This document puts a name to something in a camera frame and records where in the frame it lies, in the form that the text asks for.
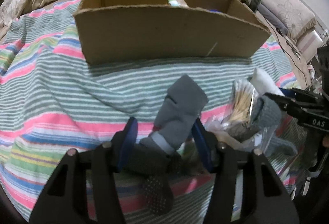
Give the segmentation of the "beige floral pillow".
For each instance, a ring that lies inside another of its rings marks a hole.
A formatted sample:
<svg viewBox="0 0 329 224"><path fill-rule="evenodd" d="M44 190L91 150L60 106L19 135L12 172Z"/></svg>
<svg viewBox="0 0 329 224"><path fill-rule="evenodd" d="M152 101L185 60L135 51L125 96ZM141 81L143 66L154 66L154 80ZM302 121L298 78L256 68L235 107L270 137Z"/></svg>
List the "beige floral pillow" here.
<svg viewBox="0 0 329 224"><path fill-rule="evenodd" d="M262 0L262 4L285 25L294 41L317 24L314 13L300 0Z"/></svg>

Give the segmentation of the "white storage shelf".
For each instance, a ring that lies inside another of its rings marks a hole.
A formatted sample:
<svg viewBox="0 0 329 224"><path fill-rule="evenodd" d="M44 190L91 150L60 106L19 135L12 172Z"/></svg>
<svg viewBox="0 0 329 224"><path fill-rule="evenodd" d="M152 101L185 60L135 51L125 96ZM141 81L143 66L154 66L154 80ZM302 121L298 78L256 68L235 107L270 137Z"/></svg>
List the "white storage shelf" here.
<svg viewBox="0 0 329 224"><path fill-rule="evenodd" d="M323 45L323 40L316 30L308 30L299 38L297 48L306 61L310 61L316 54L317 49Z"/></svg>

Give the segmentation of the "white sock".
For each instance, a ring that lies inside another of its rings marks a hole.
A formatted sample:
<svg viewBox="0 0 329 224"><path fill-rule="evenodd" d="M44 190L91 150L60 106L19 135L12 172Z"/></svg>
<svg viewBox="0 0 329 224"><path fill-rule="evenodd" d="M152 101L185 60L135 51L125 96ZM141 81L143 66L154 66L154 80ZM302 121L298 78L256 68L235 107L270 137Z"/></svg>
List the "white sock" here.
<svg viewBox="0 0 329 224"><path fill-rule="evenodd" d="M263 69L255 68L250 83L254 86L258 94L265 93L283 96L282 91L276 86L270 75Z"/></svg>

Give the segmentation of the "open cardboard box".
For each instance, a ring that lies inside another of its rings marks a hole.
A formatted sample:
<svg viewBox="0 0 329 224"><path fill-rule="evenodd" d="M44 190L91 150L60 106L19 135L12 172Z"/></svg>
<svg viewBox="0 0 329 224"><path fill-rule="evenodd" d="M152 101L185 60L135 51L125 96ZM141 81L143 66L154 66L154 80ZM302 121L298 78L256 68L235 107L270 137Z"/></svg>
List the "open cardboard box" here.
<svg viewBox="0 0 329 224"><path fill-rule="evenodd" d="M185 2L189 7L168 0L81 0L74 19L86 62L248 58L270 37L238 0Z"/></svg>

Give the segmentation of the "striped colourful towel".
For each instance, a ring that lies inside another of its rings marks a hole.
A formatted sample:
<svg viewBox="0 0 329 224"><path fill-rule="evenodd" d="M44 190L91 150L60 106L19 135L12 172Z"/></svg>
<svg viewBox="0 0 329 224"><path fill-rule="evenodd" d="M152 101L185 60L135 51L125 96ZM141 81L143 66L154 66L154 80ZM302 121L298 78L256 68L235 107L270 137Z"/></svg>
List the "striped colourful towel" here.
<svg viewBox="0 0 329 224"><path fill-rule="evenodd" d="M249 59L181 58L89 66L73 14L80 0L15 19L1 40L1 187L27 220L44 184L70 148L111 139L129 117L146 137L167 89L189 75L209 101L202 120L228 111L233 81L255 68L281 88L299 87L274 40Z"/></svg>

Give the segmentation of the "blue tissue pack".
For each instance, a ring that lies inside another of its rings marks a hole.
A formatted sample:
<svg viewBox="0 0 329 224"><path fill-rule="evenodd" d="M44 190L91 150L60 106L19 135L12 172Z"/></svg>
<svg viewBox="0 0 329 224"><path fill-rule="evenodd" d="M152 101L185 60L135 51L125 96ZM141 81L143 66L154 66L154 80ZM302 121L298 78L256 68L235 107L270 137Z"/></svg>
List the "blue tissue pack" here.
<svg viewBox="0 0 329 224"><path fill-rule="evenodd" d="M218 10L209 10L209 11L212 13L222 13L221 11L218 11Z"/></svg>

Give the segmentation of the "cartoon tissue pack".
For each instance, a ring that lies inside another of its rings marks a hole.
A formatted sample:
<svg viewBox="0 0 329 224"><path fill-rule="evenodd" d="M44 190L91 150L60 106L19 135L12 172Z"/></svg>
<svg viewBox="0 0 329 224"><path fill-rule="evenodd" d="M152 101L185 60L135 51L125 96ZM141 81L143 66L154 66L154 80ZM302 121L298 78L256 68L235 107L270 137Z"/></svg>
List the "cartoon tissue pack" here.
<svg viewBox="0 0 329 224"><path fill-rule="evenodd" d="M168 4L174 7L189 7L185 0L168 0Z"/></svg>

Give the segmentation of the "dark grey sock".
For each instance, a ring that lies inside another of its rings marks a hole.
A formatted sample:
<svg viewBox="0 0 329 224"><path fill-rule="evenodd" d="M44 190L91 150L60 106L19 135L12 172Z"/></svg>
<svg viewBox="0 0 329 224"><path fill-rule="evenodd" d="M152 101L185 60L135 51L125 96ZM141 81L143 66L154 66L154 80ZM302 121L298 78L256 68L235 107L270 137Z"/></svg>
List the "dark grey sock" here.
<svg viewBox="0 0 329 224"><path fill-rule="evenodd" d="M182 159L177 151L207 103L197 83L181 76L168 88L151 133L132 149L125 169L142 178L143 194L154 215L165 215L173 208L168 176L179 172Z"/></svg>

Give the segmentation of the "cotton swab pack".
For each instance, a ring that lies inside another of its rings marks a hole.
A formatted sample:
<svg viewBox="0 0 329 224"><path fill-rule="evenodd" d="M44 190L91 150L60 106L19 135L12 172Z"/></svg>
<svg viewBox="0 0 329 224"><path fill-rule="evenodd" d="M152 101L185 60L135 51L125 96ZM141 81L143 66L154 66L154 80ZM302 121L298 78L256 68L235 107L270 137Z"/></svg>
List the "cotton swab pack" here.
<svg viewBox="0 0 329 224"><path fill-rule="evenodd" d="M246 79L237 79L233 83L233 106L229 115L230 122L249 122L259 94Z"/></svg>

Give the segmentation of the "grey knitted glove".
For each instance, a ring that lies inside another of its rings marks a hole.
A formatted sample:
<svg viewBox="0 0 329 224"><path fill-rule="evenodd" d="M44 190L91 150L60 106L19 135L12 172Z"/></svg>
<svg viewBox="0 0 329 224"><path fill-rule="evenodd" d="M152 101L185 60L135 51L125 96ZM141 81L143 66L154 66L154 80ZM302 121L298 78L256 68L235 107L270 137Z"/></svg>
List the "grey knitted glove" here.
<svg viewBox="0 0 329 224"><path fill-rule="evenodd" d="M250 127L256 129L263 136L260 149L267 157L274 153L282 153L286 156L297 154L296 146L287 140L276 136L276 130L280 127L282 112L272 99L265 95L258 97L250 116Z"/></svg>

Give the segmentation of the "clear plastic snack bag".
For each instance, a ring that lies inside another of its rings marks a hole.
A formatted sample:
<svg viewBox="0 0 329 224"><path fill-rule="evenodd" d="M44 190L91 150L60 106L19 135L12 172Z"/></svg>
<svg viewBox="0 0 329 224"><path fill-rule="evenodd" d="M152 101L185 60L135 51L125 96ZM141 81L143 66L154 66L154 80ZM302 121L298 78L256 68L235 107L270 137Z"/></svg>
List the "clear plastic snack bag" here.
<svg viewBox="0 0 329 224"><path fill-rule="evenodd" d="M210 117L205 123L206 131L213 133L217 140L226 143L234 150L252 152L258 148L266 151L274 136L277 125L266 124L264 127L246 121L226 121Z"/></svg>

